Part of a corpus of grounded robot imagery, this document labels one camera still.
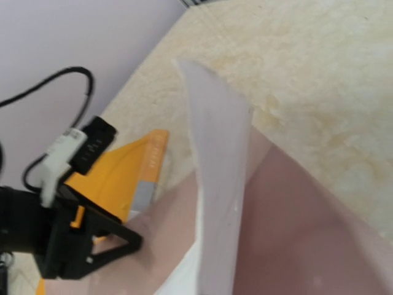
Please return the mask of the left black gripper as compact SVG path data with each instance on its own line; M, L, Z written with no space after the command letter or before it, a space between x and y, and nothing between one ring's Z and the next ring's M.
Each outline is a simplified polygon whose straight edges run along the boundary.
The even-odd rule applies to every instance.
M38 194L1 187L1 251L33 255L42 278L79 280L107 264L139 251L143 237L122 221L86 200L85 221L89 236L114 235L125 244L91 254L92 241L71 228L82 196L68 185L55 193L50 208Z

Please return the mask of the white printed sheet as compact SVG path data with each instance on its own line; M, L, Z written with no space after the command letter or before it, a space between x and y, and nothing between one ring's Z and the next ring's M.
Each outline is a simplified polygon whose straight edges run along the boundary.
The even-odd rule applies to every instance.
M209 68L187 60L177 66L187 91L198 183L195 241L158 294L231 294L252 106Z

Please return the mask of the pink-brown file folder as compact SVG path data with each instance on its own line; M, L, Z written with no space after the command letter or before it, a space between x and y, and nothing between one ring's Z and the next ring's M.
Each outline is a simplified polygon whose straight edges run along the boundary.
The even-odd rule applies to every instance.
M197 228L203 187L188 175L132 229L142 250L47 294L391 294L392 247L298 163L253 130L239 236L215 199Z

